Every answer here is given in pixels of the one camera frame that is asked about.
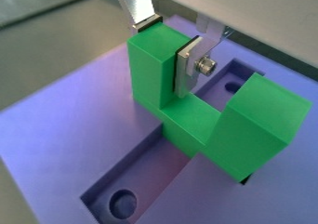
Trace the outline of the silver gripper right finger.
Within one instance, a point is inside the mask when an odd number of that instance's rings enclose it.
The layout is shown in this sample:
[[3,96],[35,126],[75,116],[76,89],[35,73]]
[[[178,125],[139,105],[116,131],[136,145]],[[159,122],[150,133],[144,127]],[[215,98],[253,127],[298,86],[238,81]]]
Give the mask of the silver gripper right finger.
[[210,53],[222,39],[231,34],[232,29],[204,14],[198,14],[196,31],[199,34],[175,54],[174,92],[179,98],[195,87],[199,75],[210,76],[215,71],[218,62],[210,58]]

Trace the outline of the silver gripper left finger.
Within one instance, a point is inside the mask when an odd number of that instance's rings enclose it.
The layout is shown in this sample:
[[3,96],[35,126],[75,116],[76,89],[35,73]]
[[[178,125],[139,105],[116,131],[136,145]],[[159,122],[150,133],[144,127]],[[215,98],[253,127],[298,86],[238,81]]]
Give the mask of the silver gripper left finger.
[[155,13],[151,0],[118,0],[128,17],[132,33],[140,33],[155,23],[163,21],[163,17]]

